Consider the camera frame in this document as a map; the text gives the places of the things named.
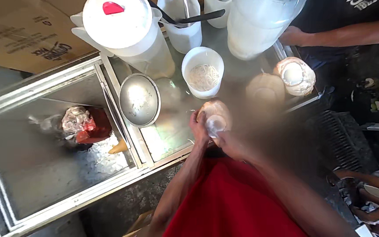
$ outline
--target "opened coconut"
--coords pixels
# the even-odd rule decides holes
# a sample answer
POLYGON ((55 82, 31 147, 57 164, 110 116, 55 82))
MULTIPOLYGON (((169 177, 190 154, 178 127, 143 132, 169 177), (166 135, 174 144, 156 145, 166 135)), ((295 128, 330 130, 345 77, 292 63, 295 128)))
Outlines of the opened coconut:
POLYGON ((297 57, 287 57, 278 62, 273 73, 283 80, 289 94, 303 96, 314 89, 314 71, 297 57))
POLYGON ((213 98, 201 107, 197 115, 200 120, 200 113, 206 113, 206 128, 208 135, 213 138, 214 143, 218 144, 218 132, 229 131, 232 127, 232 118, 227 106, 217 98, 213 98))

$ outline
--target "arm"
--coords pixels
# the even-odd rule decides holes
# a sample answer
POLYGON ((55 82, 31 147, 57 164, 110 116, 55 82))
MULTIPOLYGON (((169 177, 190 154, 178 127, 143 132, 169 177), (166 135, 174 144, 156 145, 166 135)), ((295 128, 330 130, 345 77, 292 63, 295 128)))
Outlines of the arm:
POLYGON ((339 29, 304 33, 290 26, 280 36, 284 45, 344 47, 379 43, 379 21, 348 25, 339 29))
POLYGON ((164 191, 159 204, 156 207, 153 219, 150 223, 150 236, 161 236, 169 222, 172 220, 178 207, 181 205, 200 174, 200 167, 204 152, 210 140, 207 130, 204 127, 206 115, 202 112, 202 117, 197 122, 198 111, 192 113, 189 126, 195 137, 195 144, 182 168, 172 178, 164 191))
POLYGON ((251 163, 264 176, 289 215, 310 237, 357 237, 345 220, 297 176, 245 147, 230 133, 222 132, 219 136, 223 151, 233 159, 251 163))

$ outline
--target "man's right hand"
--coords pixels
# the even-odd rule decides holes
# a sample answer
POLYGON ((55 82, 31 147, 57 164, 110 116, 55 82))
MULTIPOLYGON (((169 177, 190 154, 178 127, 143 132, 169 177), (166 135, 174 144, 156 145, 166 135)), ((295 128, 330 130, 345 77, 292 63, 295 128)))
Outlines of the man's right hand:
POLYGON ((235 137, 231 132, 218 132, 219 143, 218 147, 222 148, 223 152, 229 157, 237 161, 253 159, 255 151, 250 148, 241 139, 235 137))

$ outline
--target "white plastic bucket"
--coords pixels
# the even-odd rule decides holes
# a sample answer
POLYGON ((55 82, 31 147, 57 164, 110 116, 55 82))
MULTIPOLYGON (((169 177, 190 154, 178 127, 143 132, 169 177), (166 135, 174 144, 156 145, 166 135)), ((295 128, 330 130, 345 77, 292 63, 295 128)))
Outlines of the white plastic bucket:
MULTIPOLYGON (((173 19, 185 18, 184 3, 182 0, 158 0, 157 5, 173 19)), ((200 4, 197 0, 188 0, 189 16, 200 15, 200 4)), ((186 28, 177 28, 174 25, 164 26, 169 36, 172 46, 176 51, 186 54, 191 49, 201 45, 203 36, 201 35, 201 22, 195 22, 186 28)))
POLYGON ((158 25, 162 14, 147 0, 87 0, 82 15, 94 41, 140 72, 152 79, 174 74, 175 63, 158 25))
POLYGON ((224 73, 224 64, 222 57, 213 49, 207 47, 197 47, 191 49, 182 61, 182 76, 188 85, 191 93, 200 99, 210 99, 213 98, 220 89, 220 84, 222 83, 222 77, 224 73), (198 91, 188 83, 190 78, 190 71, 198 65, 208 64, 213 66, 219 73, 219 83, 211 90, 201 92, 198 91))
POLYGON ((231 3, 232 0, 204 0, 204 14, 211 13, 213 11, 218 11, 221 9, 225 10, 223 16, 207 20, 207 22, 215 28, 225 28, 227 26, 227 19, 229 17, 231 3))

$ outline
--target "plastic lid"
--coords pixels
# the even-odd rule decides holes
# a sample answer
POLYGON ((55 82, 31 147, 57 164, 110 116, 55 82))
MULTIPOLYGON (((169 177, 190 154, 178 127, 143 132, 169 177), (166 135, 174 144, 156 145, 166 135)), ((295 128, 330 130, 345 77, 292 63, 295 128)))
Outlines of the plastic lid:
POLYGON ((149 32, 152 9, 147 0, 88 0, 83 24, 90 37, 108 48, 127 48, 149 32))

